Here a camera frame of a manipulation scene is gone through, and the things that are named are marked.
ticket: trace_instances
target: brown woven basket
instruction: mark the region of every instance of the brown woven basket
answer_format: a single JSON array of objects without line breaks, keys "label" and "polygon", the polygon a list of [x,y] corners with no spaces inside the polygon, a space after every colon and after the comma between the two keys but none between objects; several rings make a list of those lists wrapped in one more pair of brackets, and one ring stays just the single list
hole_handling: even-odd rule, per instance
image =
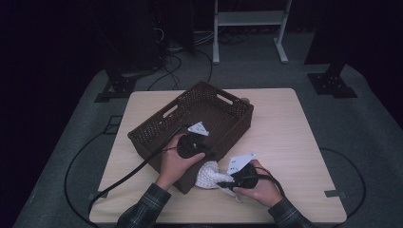
[{"label": "brown woven basket", "polygon": [[[253,106],[244,100],[216,88],[208,83],[199,82],[170,102],[144,123],[128,133],[137,152],[146,159],[184,124],[202,122],[209,131],[204,143],[218,154],[214,161],[221,160],[231,147],[240,139],[251,125]],[[188,133],[184,128],[180,133]],[[202,165],[212,159],[205,158],[194,164],[174,184],[184,194],[196,182]],[[160,172],[162,154],[149,163]]]}]

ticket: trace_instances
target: gray carpet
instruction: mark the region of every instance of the gray carpet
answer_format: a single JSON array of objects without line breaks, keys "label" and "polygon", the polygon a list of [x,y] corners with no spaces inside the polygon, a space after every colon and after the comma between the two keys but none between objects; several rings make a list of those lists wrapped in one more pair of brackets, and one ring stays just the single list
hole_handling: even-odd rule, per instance
[{"label": "gray carpet", "polygon": [[[211,84],[220,88],[291,87],[302,108],[319,147],[338,151],[358,168],[366,183],[366,198],[359,210],[340,227],[401,227],[403,224],[403,132],[381,102],[369,89],[365,78],[346,66],[341,76],[358,98],[335,99],[318,96],[307,74],[324,72],[327,66],[303,64],[312,33],[286,33],[283,44],[289,64],[280,63],[273,44],[273,34],[251,35],[235,46],[221,45],[221,63],[213,66]],[[212,56],[211,45],[198,47]],[[174,72],[179,89],[188,89],[199,80],[207,80],[210,63],[205,55],[183,52],[181,67]],[[167,58],[167,68],[178,65]],[[140,79],[135,90],[147,90],[166,73]],[[104,71],[94,76],[72,115],[41,178],[14,227],[89,227],[69,209],[64,197],[64,178],[75,154],[98,133],[112,115],[123,115],[127,99],[94,103],[107,81]],[[156,83],[151,90],[176,88],[171,76]],[[97,191],[113,135],[102,135],[90,143],[71,166],[68,193],[75,208],[87,217],[88,196]],[[341,156],[322,150],[336,189],[345,194],[342,203],[349,214],[359,204],[363,186],[353,167]]]}]

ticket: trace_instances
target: sleeve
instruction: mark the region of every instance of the sleeve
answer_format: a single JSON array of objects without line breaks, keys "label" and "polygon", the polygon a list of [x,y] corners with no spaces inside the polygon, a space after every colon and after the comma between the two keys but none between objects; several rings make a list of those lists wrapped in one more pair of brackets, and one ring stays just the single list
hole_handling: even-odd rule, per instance
[{"label": "sleeve", "polygon": [[171,194],[152,183],[139,202],[119,217],[116,227],[154,227],[158,215],[170,198]]},{"label": "sleeve", "polygon": [[304,217],[299,210],[287,199],[269,209],[269,214],[273,217],[278,228],[315,228],[316,226]]}]

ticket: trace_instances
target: light wooden tabletop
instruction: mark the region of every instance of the light wooden tabletop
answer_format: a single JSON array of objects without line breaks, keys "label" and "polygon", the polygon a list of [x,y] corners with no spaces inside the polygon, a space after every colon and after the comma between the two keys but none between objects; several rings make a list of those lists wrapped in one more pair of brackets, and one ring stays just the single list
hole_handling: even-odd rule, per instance
[{"label": "light wooden tabletop", "polygon": [[[281,183],[285,195],[296,208],[313,222],[342,222],[346,213],[339,197],[327,198],[325,191],[335,190],[328,169],[321,157],[311,128],[297,95],[290,88],[227,89],[227,92],[248,98],[255,107],[251,127],[219,162],[225,173],[231,157],[251,152]],[[131,172],[143,159],[137,154],[127,133],[152,114],[181,95],[183,91],[133,92],[112,147],[99,190]],[[116,222],[135,204],[158,173],[146,165],[138,174],[99,199],[90,213],[90,220]],[[194,187],[186,195],[171,187],[171,200],[157,222],[160,223],[273,223],[273,218],[252,199],[242,203],[220,189]]]}]

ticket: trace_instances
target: hand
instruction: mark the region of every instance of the hand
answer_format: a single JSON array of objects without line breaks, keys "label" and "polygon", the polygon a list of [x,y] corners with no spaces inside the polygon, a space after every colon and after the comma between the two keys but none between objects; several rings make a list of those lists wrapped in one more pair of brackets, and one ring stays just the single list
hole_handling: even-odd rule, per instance
[{"label": "hand", "polygon": [[[269,175],[266,171],[261,169],[263,167],[257,160],[252,160],[250,163],[255,167],[259,167],[256,169],[258,174]],[[276,185],[269,180],[259,180],[258,184],[253,189],[235,187],[234,192],[255,199],[268,207],[272,207],[282,200],[282,195],[279,193]]]},{"label": "hand", "polygon": [[183,159],[181,156],[179,156],[176,146],[181,136],[182,135],[174,136],[172,141],[163,151],[163,161],[161,163],[160,176],[157,178],[155,183],[165,191],[168,190],[169,187],[181,176],[183,176],[184,172],[190,166],[202,160],[205,156],[204,153],[197,154],[189,159]]}]

